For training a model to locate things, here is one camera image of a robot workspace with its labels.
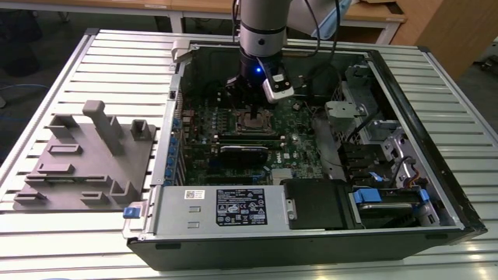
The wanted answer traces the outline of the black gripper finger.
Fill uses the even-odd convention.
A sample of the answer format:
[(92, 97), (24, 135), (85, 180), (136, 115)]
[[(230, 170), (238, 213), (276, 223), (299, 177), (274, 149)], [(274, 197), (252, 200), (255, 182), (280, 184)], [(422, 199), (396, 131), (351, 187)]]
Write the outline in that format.
[(242, 76), (235, 76), (227, 80), (224, 86), (227, 92), (228, 100), (234, 105), (234, 108), (242, 109), (248, 108), (250, 119), (256, 119), (258, 115), (258, 100), (256, 100), (256, 89), (252, 87), (251, 83)]

